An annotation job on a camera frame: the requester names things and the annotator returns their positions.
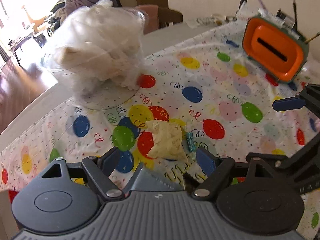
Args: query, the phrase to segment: wooden stick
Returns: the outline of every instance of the wooden stick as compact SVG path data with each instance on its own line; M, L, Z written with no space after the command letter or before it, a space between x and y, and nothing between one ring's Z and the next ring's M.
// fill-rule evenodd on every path
M312 41L313 39L315 39L318 36L320 36L320 32L318 32L315 36L311 37L310 39L307 39L304 43L308 44L310 41Z

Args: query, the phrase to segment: blue gripper pad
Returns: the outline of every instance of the blue gripper pad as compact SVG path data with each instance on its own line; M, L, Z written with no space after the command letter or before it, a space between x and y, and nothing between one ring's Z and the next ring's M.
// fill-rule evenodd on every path
M197 164L201 167L205 175L209 176L218 166L218 158L203 147L199 147L196 152Z
M292 97L292 98L276 100L273 102L272 107L275 111L281 112L281 111L287 111L287 110L293 110L293 109L300 109L300 108L303 108L305 105L306 105L305 100L299 97Z

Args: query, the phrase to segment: clothes pile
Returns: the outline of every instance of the clothes pile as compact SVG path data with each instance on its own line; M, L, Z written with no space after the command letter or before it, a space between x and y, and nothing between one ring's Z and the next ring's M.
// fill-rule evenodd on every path
M48 16L45 21L49 23L48 35L52 36L52 33L56 31L66 17L76 9L82 6L92 6L99 0L59 0L51 9L52 15ZM113 7L121 7L120 0L110 0L113 2Z

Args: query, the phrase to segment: green balloon print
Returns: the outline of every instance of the green balloon print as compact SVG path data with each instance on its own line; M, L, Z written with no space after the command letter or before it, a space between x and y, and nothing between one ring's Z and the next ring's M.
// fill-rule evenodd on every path
M58 158L58 157L60 157L58 150L56 148L53 148L50 153L49 162L52 162L55 158Z
M318 212L314 213L313 217L312 217L312 220L311 220L311 227L312 228L316 228L316 226L318 225L319 223L319 214Z
M242 114L248 121L254 123L260 122L263 118L263 114L260 109L250 102L242 104Z
M218 52L217 57L218 57L218 59L220 59L221 61L224 61L224 62L229 62L231 60L227 54L222 53L222 52Z
M134 146L136 140L134 139L132 131L128 127L119 125L113 130L112 142L120 151L125 152Z

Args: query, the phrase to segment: party tablecloth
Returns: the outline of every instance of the party tablecloth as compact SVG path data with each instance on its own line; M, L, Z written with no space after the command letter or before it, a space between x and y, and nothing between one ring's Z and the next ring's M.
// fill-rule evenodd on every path
M199 182L206 176L194 154L188 162L151 159L152 134L145 122L158 119L192 131L197 147L244 162L248 152L292 156L319 132L308 109L275 112L276 99L291 97L319 74L305 65L290 84L278 84L248 60L241 43L246 21L237 20L146 58L140 90L118 107L88 110L71 98L11 143L1 156L0 189L21 190L50 161L101 156L112 146L121 158L110 178L123 188L140 161L183 185L186 171ZM303 195L305 213L298 227L307 239L319 229L318 190Z

